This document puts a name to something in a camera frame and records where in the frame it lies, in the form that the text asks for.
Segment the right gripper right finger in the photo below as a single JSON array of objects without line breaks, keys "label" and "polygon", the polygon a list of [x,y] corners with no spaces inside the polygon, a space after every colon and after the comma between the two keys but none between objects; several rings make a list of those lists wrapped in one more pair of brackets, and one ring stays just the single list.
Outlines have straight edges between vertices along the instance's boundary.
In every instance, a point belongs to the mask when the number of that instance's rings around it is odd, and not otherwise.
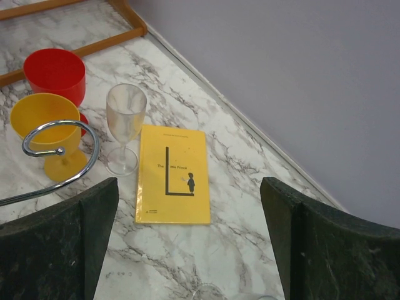
[{"label": "right gripper right finger", "polygon": [[275,177],[260,187],[285,299],[399,299],[399,230],[314,200]]}]

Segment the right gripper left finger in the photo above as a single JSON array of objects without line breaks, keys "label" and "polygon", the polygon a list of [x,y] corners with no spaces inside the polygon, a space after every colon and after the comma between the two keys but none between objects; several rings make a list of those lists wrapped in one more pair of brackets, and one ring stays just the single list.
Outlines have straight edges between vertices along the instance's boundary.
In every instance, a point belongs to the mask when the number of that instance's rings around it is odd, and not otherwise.
[{"label": "right gripper left finger", "polygon": [[118,180],[1,225],[1,299],[93,299],[119,202]]}]

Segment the red plastic wine glass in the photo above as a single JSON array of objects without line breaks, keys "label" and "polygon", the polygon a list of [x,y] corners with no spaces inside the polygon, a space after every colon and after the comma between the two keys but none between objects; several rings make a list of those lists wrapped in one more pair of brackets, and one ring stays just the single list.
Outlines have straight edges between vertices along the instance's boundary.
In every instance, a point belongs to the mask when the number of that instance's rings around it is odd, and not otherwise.
[{"label": "red plastic wine glass", "polygon": [[71,51],[46,48],[32,52],[22,70],[34,93],[53,93],[79,107],[86,94],[86,67]]}]

